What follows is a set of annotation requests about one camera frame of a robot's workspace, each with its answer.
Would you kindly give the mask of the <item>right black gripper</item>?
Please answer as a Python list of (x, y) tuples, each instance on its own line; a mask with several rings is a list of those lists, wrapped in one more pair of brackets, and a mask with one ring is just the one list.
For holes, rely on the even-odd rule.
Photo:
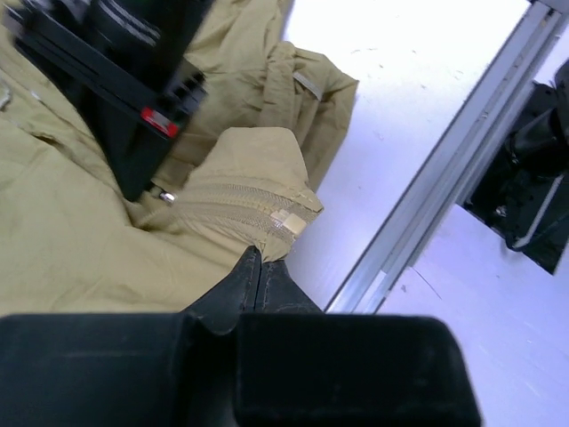
[(208, 1), (20, 1), (3, 10), (14, 47), (67, 98), (129, 200), (169, 200), (156, 171), (205, 97), (184, 54)]

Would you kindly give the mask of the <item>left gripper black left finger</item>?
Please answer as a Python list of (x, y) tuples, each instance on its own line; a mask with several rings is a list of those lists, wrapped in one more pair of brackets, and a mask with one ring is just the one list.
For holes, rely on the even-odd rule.
[(234, 425), (233, 332), (259, 278), (249, 248), (179, 312), (3, 317), (2, 425)]

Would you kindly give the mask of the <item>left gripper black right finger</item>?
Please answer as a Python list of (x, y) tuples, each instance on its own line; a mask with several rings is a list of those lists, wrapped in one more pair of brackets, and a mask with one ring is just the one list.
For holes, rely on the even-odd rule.
[(461, 348), (440, 319), (264, 312), (260, 269), (244, 293), (233, 411), (241, 426), (478, 426)]

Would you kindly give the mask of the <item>olive green hooded jacket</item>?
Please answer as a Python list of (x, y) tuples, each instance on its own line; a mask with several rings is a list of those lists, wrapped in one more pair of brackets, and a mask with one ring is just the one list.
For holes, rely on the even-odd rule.
[(156, 187), (123, 198), (72, 105), (1, 34), (1, 311), (179, 311), (322, 212), (357, 81), (282, 39), (287, 1), (217, 1), (186, 58), (207, 95)]

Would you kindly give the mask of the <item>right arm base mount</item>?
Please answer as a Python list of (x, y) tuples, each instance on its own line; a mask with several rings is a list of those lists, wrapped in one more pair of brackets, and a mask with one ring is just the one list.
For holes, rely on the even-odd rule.
[(568, 66), (534, 84), (465, 208), (512, 252), (555, 273), (568, 242)]

